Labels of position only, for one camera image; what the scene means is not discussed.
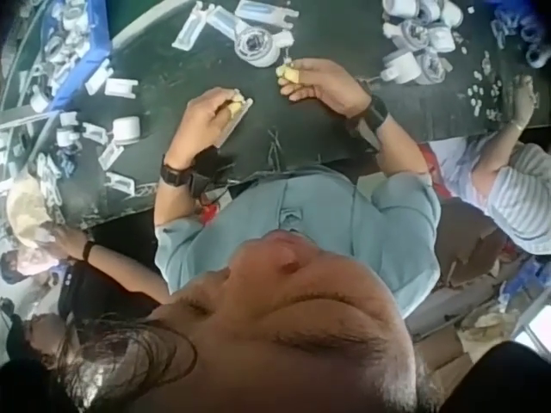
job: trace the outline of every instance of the blue container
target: blue container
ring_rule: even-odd
[[[64,3],[65,0],[53,0],[44,14],[41,30],[42,50],[49,40],[49,34],[59,25],[59,22],[52,17],[52,8],[55,4]],[[88,0],[87,13],[90,25],[90,49],[71,70],[46,111],[65,108],[83,84],[96,72],[103,60],[111,54],[112,45],[105,0]]]

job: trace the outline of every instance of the table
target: table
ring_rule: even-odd
[[[109,2],[109,17],[119,25],[121,19],[131,21],[140,12],[122,7],[124,2],[127,0]],[[463,10],[473,2],[457,1]],[[154,3],[157,2],[150,0],[150,7]],[[217,3],[234,10],[238,0]],[[285,5],[276,0],[266,3]],[[141,11],[146,10],[142,4],[140,7]],[[342,7],[332,0],[301,0],[288,7],[301,12],[293,31],[296,43],[291,55],[294,58],[334,59],[358,78],[365,79],[378,76],[383,69],[383,57],[395,50],[393,43],[382,34],[380,2],[349,0],[346,7]],[[220,151],[232,165],[225,169],[222,181],[241,182],[258,172],[326,163],[354,157],[366,150],[363,141],[350,139],[343,120],[319,103],[291,105],[283,99],[275,68],[257,69],[239,60],[231,41],[212,28],[203,31],[191,52],[172,48],[170,44],[191,8],[192,3],[184,4],[115,51],[115,76],[140,81],[135,101],[103,94],[88,96],[83,88],[73,102],[72,108],[80,113],[79,120],[107,129],[113,119],[139,115],[143,139],[127,147],[112,168],[136,180],[140,196],[132,199],[104,187],[104,173],[97,163],[103,148],[82,139],[84,150],[78,159],[76,175],[59,184],[64,198],[63,211],[70,224],[90,226],[151,208],[162,154],[170,144],[187,101],[213,86],[238,88],[256,101]],[[474,79],[474,71],[482,72],[481,61],[486,51],[490,53],[496,76],[504,82],[511,78],[512,71],[502,74],[504,53],[497,50],[492,37],[491,17],[492,12],[481,6],[475,14],[465,14],[465,21],[457,29],[464,41],[455,52],[445,55],[454,69],[444,83],[432,86],[372,83],[393,116],[417,141],[475,135],[497,127],[485,117],[487,108],[498,108],[502,104],[493,102],[487,93],[490,80],[495,79],[485,77],[482,82]],[[461,52],[463,46],[467,48],[467,55]],[[486,90],[480,97],[484,103],[479,117],[473,115],[471,98],[467,95],[467,89],[475,83]],[[506,96],[505,106],[509,101]],[[54,140],[54,133],[50,133],[40,143],[40,151],[52,151]]]

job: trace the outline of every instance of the striped shirt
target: striped shirt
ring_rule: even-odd
[[[493,136],[430,143],[444,184],[491,217],[526,252],[551,254],[551,157],[537,145],[518,144],[508,166],[498,172],[487,202],[482,202],[471,175],[482,148]]]

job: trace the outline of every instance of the black wristband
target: black wristband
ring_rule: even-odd
[[[83,249],[83,261],[88,262],[88,258],[90,257],[90,252],[92,251],[92,247],[96,245],[93,241],[88,241]]]

